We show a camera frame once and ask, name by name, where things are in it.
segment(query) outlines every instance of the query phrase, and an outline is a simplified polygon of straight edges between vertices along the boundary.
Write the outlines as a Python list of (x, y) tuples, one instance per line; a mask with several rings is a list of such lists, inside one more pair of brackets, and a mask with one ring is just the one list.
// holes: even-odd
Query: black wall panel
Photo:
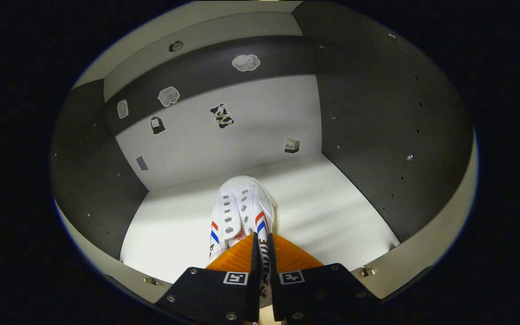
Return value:
[(429, 58), (373, 20), (320, 1), (293, 15), (320, 45), (322, 151), (403, 242), (464, 175), (473, 132), (462, 100)]
[(147, 189), (107, 124), (103, 80), (71, 91), (56, 122), (50, 153), (52, 193), (74, 227), (120, 258), (130, 222)]
[[(256, 55), (260, 66), (253, 71), (238, 71), (232, 60), (240, 54)], [(217, 43), (167, 61), (132, 81), (107, 101), (107, 119), (113, 134), (120, 134), (163, 109), (158, 94), (170, 86), (179, 91), (181, 102), (233, 84), (315, 72), (316, 51), (304, 37), (250, 37)], [(117, 103), (123, 99), (129, 115), (120, 119)]]

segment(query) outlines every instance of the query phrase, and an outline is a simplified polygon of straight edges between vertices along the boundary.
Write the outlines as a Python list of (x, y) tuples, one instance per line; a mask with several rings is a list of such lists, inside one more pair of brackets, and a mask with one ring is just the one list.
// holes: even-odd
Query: metal hinge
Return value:
[(152, 278), (151, 276), (144, 278), (144, 282), (153, 284), (154, 286), (163, 286), (163, 281)]
[(371, 275), (375, 275), (376, 274), (374, 269), (367, 268), (367, 267), (358, 268), (357, 271), (358, 271), (358, 276), (361, 277), (361, 278), (364, 278), (366, 276), (371, 276)]

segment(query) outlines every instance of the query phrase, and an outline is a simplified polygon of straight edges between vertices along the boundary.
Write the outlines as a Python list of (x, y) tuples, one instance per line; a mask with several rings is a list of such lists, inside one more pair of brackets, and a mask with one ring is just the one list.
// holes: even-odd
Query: enclosure box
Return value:
[(194, 2), (150, 21), (74, 85), (50, 161), (76, 244), (150, 302), (206, 266), (229, 177), (256, 177), (279, 235), (384, 298), (452, 244), (478, 167), (446, 75), (330, 2)]

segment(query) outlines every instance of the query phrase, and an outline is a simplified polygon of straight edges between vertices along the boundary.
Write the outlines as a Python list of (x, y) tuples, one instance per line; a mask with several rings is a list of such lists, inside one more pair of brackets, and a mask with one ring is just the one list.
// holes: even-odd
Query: blue stripe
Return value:
[(262, 228), (266, 227), (266, 223), (264, 222), (264, 220), (262, 220), (262, 222), (260, 223), (260, 226), (258, 226), (258, 234), (260, 233), (260, 230), (262, 230)]
[(217, 243), (220, 243), (218, 241), (218, 236), (216, 236), (216, 234), (214, 233), (214, 231), (212, 231), (212, 238), (214, 238), (214, 240), (217, 242)]

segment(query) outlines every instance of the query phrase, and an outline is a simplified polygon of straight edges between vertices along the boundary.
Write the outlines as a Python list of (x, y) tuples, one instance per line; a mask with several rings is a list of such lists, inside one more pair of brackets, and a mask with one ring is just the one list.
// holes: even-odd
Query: dark gray side wall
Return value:
[(324, 46), (322, 152), (403, 242), (448, 202), (468, 165), (473, 132), (460, 96), (415, 46), (359, 13), (307, 1), (292, 14)]
[(68, 95), (56, 121), (50, 168), (52, 194), (65, 216), (92, 244), (119, 260), (125, 233), (148, 191), (111, 134), (103, 80)]

